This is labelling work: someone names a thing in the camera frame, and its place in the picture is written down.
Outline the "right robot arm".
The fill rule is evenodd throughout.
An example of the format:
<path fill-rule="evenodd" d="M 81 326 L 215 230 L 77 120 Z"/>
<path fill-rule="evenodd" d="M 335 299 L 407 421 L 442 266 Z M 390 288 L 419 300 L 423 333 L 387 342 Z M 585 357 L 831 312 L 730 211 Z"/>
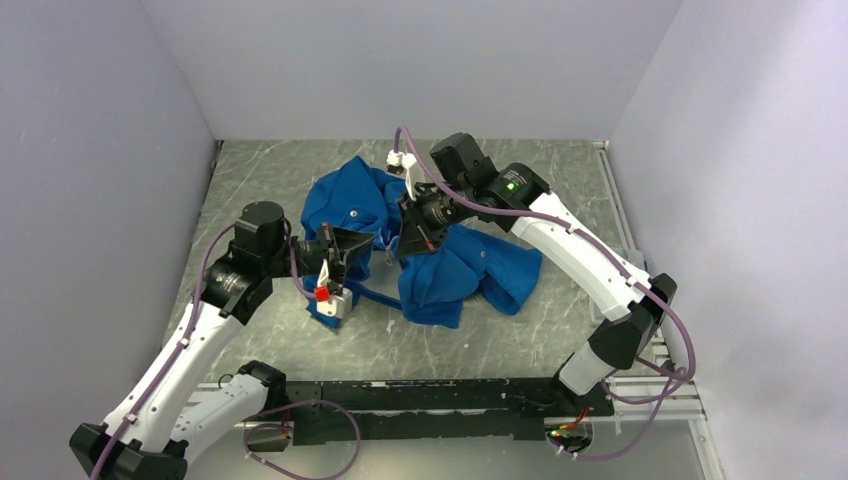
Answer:
<path fill-rule="evenodd" d="M 404 178 L 398 200 L 399 257 L 429 254 L 447 229 L 470 217 L 494 223 L 527 242 L 577 283 L 598 306 L 603 320 L 552 378 L 551 401 L 574 415 L 590 391 L 617 370 L 633 366 L 661 325 L 676 292 L 666 274 L 651 276 L 613 251 L 587 229 L 529 166 L 498 169 L 474 137 L 455 133 L 430 151 L 430 170 L 415 149 L 398 146 L 386 169 Z"/>

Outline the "blue zip jacket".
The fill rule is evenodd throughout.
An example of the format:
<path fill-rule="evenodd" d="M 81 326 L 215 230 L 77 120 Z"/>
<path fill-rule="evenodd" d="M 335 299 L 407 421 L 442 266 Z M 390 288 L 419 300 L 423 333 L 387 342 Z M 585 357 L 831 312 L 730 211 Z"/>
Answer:
<path fill-rule="evenodd" d="M 397 200 L 405 192 L 403 179 L 355 156 L 319 178 L 306 196 L 300 223 L 308 239 L 323 225 L 375 236 L 346 274 L 352 302 L 367 298 L 412 323 L 452 329 L 459 326 L 465 299 L 475 294 L 502 314 L 517 314 L 538 284 L 543 254 L 453 225 L 435 252 L 398 258 Z"/>

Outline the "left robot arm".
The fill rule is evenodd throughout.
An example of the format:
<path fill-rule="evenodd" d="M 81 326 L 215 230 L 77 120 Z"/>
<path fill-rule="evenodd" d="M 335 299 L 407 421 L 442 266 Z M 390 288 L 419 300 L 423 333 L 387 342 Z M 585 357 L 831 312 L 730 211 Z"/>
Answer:
<path fill-rule="evenodd" d="M 258 416 L 276 427 L 284 411 L 323 405 L 298 400 L 280 370 L 257 360 L 196 405 L 190 397 L 223 349 L 272 294 L 277 278 L 317 279 L 310 292 L 326 316 L 344 317 L 352 294 L 345 277 L 372 244 L 373 234 L 324 224 L 313 240 L 291 232 L 283 208 L 271 201 L 245 206 L 222 229 L 220 258 L 205 254 L 190 303 L 172 336 L 121 403 L 97 424 L 83 423 L 69 445 L 92 479 L 182 479 L 189 466 L 236 423 Z"/>

